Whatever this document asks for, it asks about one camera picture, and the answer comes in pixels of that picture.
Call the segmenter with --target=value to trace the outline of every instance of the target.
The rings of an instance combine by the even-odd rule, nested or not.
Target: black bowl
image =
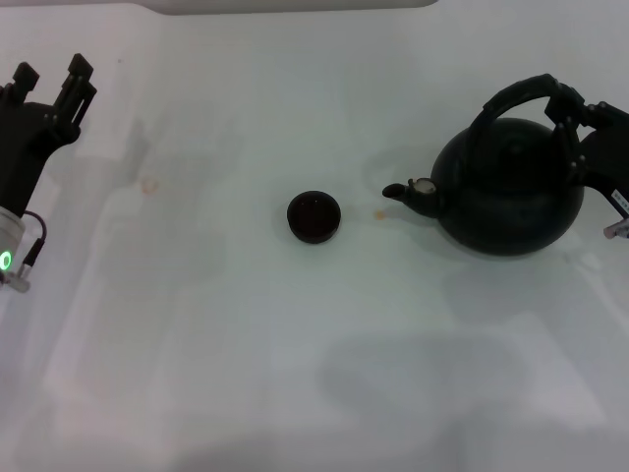
[[[324,192],[304,192],[293,199],[286,212],[291,231],[309,244],[329,240],[341,222],[341,208]]]

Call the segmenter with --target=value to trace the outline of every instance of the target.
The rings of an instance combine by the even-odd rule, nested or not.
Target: kettle spout
[[[430,179],[409,180],[409,185],[391,184],[382,191],[388,199],[401,202],[429,218],[439,218],[443,208],[441,194]]]
[[[405,204],[408,201],[406,190],[408,187],[402,184],[391,184],[382,191],[382,195],[391,200],[396,200]]]

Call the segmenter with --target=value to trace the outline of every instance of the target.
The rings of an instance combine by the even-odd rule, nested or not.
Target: green led light
[[[7,270],[11,266],[11,253],[5,251],[0,254],[0,270]]]

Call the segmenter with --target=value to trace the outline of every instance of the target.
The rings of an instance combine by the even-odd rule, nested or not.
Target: cable
[[[22,261],[22,267],[24,266],[33,267],[35,265],[37,256],[39,256],[39,252],[41,251],[41,248],[43,248],[43,244],[46,242],[46,236],[48,236],[48,229],[46,228],[46,222],[37,213],[33,211],[25,210],[24,214],[27,214],[28,216],[32,216],[37,221],[39,221],[39,224],[41,225],[41,236],[37,238],[37,240],[32,244],[32,247],[30,248],[29,253]]]
[[[46,228],[46,222],[43,220],[43,218],[39,216],[37,213],[35,213],[34,211],[29,211],[27,209],[24,211],[24,214],[27,214],[28,216],[32,216],[37,221],[39,221],[39,224],[41,225],[41,238],[40,239],[43,239],[45,241],[46,236],[48,236],[48,229]]]

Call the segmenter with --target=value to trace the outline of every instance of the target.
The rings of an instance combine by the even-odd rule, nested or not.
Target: kettle handle
[[[562,84],[550,74],[531,77],[501,90],[483,106],[483,111],[470,126],[463,156],[464,164],[473,154],[483,133],[496,119],[511,108],[547,96],[551,98],[551,101],[546,109],[546,115],[555,125],[562,122],[562,118],[565,119],[565,116],[562,116],[566,114],[565,111],[568,112],[567,116],[570,116],[570,112],[578,112],[578,108],[585,102],[577,91]],[[562,113],[558,113],[556,106],[559,100],[562,107],[567,108],[567,110],[561,110]]]

